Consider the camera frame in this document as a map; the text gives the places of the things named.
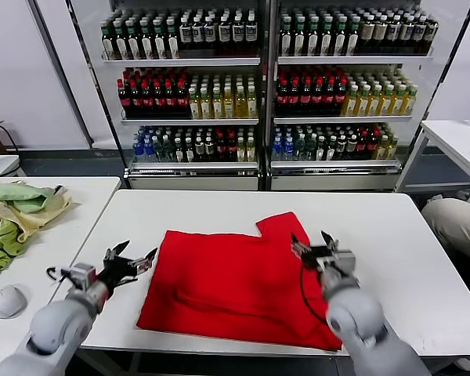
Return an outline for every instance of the wire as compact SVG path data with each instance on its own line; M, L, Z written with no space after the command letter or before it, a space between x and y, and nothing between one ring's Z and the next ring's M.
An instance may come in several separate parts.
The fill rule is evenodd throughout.
M301 265L301 269L299 271L299 287L300 287L300 290L301 290L301 296L303 298L303 302L305 303L306 308L308 308L308 310L312 313L312 315L314 315L322 324L329 326L327 321L323 317L320 317L317 312L315 312L315 310L310 305L308 299L306 298L305 284L304 284L304 281L303 281L304 270L305 270L305 267L303 265Z

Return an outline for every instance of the floor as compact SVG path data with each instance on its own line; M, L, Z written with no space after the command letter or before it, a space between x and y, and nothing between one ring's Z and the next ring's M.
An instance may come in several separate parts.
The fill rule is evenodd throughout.
M74 158L74 159L35 159L26 158L22 162L23 170L29 176L120 176L124 165L119 157ZM443 155L426 156L421 159L411 184L441 183L445 181L467 182L468 177ZM415 202L425 202L424 194L411 195ZM470 286L470 261L465 258L455 260L455 265ZM132 354L127 352L109 352L108 355L123 368L127 369ZM345 358L243 358L239 356L191 356L181 354L143 354L139 363L140 372L154 374L196 374L235 376L353 376L352 364ZM75 357L67 368L67 376L80 374L99 375L82 360ZM438 375L454 374L470 376L455 367L448 367Z

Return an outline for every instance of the computer mouse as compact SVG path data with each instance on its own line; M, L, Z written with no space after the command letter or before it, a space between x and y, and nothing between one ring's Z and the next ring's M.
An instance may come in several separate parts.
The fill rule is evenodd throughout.
M10 284L0 290L0 319L17 316L26 305L26 298L19 288Z

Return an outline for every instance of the white desk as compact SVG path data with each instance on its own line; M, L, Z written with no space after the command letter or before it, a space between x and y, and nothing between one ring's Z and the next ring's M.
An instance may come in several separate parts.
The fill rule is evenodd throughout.
M19 156L0 155L0 175L25 176L21 167L19 167L16 171L13 171L17 167L19 167Z
M67 188L73 204L27 240L26 253L14 259L0 274L0 288L17 284L28 299L28 306L20 316L0 320L0 360L13 353L28 332L33 315L49 303L56 292L58 284L45 275L45 269L71 264L120 186L118 177L0 178L0 182L10 183L18 179L39 187L61 184Z
M123 256L145 255L166 230L259 235L255 223L293 211L310 240L320 230L352 249L362 288L382 303L399 336L422 356L470 355L470 293L406 195L120 190L77 257L98 270L107 248L129 239ZM136 327L153 271L119 287L107 302L86 349L171 353L309 356L316 349L144 331ZM62 299L63 284L54 299Z
M421 127L420 135L396 184L396 192L403 192L410 173L430 140L470 176L470 121L423 121Z

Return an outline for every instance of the red cloth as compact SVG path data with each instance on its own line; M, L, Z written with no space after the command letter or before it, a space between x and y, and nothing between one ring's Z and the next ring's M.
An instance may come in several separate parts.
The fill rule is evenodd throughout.
M168 231L138 327L241 341L337 350L341 342L305 306L301 261L291 233L309 245L294 213L257 223L261 237ZM316 272L304 272L305 294L325 317Z

